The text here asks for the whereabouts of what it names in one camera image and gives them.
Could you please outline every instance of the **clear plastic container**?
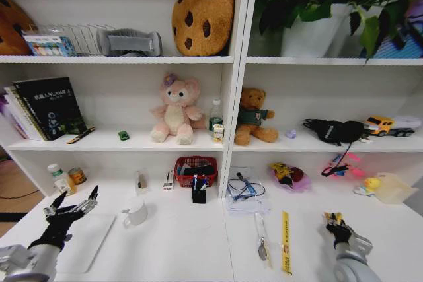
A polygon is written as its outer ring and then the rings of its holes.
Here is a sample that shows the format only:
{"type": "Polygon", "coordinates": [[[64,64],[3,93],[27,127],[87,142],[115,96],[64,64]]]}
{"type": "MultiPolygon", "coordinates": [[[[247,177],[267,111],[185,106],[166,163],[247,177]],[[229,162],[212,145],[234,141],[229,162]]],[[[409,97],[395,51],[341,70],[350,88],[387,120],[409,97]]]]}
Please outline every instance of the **clear plastic container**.
{"type": "Polygon", "coordinates": [[[47,170],[52,174],[54,185],[61,193],[67,192],[66,196],[76,193],[75,183],[57,163],[47,166],[47,170]]]}
{"type": "Polygon", "coordinates": [[[393,173],[377,173],[376,177],[381,180],[381,185],[375,190],[375,196],[385,204],[401,204],[418,188],[412,188],[399,179],[393,173]]]}
{"type": "Polygon", "coordinates": [[[209,130],[213,130],[215,124],[221,125],[223,123],[222,108],[220,106],[220,99],[213,100],[213,108],[210,110],[209,116],[209,130]]]}

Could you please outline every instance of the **pink teddy bear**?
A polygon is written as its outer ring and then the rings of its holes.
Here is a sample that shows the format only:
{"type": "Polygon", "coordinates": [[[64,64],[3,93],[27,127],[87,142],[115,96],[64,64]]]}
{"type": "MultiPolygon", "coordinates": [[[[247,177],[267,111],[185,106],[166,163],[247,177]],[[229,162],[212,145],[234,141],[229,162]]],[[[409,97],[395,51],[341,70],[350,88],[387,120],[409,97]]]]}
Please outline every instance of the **pink teddy bear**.
{"type": "Polygon", "coordinates": [[[196,79],[180,81],[171,73],[165,76],[160,95],[165,105],[150,110],[160,119],[150,134],[151,139],[163,142],[167,135],[175,135],[177,143],[190,145],[194,135],[190,120],[200,122],[203,118],[203,111],[193,106],[200,95],[199,82],[196,79]]]}

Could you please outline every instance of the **brown teddy bear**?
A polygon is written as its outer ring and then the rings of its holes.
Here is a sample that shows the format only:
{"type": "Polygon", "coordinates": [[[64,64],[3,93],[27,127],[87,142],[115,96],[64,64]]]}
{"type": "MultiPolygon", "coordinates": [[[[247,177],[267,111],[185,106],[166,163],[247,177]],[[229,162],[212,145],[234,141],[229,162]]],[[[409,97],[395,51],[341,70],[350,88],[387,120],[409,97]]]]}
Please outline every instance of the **brown teddy bear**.
{"type": "Polygon", "coordinates": [[[187,56],[209,56],[226,45],[232,29],[234,0],[177,0],[172,29],[176,46],[187,56]]]}
{"type": "Polygon", "coordinates": [[[237,132],[235,133],[235,143],[238,145],[248,145],[250,135],[265,142],[275,142],[279,133],[274,128],[261,128],[262,120],[273,118],[273,110],[263,110],[266,92],[257,88],[244,88],[241,92],[239,105],[237,132]]]}

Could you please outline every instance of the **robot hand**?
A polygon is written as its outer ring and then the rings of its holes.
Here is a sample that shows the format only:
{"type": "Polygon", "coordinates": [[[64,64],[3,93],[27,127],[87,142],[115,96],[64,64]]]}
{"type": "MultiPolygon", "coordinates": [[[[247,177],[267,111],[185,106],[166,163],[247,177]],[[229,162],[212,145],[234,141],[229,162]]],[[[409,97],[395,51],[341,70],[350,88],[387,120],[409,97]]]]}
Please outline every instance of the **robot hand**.
{"type": "Polygon", "coordinates": [[[342,219],[340,213],[325,213],[326,229],[335,236],[338,252],[334,274],[339,282],[381,282],[367,265],[366,256],[373,245],[370,240],[356,234],[342,219]]]}
{"type": "Polygon", "coordinates": [[[51,282],[56,276],[56,262],[72,223],[91,211],[97,204],[98,186],[94,188],[88,199],[79,205],[59,208],[65,199],[66,192],[44,209],[49,222],[42,236],[26,249],[21,245],[0,248],[0,270],[6,272],[6,282],[51,282]]]}

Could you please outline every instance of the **white table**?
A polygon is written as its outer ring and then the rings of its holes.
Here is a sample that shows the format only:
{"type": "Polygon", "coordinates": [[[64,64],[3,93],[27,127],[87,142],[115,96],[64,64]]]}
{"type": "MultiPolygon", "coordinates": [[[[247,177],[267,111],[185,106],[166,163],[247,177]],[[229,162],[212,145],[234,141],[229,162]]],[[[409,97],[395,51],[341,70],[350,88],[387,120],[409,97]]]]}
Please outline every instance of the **white table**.
{"type": "MultiPolygon", "coordinates": [[[[100,171],[67,197],[79,203],[99,184],[98,205],[91,213],[119,214],[134,194],[131,178],[110,178],[100,171]]],[[[233,217],[210,188],[207,203],[191,203],[188,188],[170,192],[150,182],[145,194],[146,222],[125,229],[120,217],[112,225],[93,266],[85,274],[58,274],[56,281],[334,281],[333,237],[323,226],[324,211],[341,211],[347,223],[369,238],[371,268],[384,282],[418,282],[423,277],[423,218],[405,205],[384,205],[359,196],[343,180],[313,179],[309,193],[291,194],[264,181],[272,212],[264,216],[273,270],[259,260],[254,217],[233,217]],[[289,212],[293,277],[280,270],[281,211],[289,212]]],[[[28,246],[46,227],[42,208],[47,197],[2,239],[0,246],[28,246]]],[[[69,243],[85,244],[74,236],[69,243]]]]}

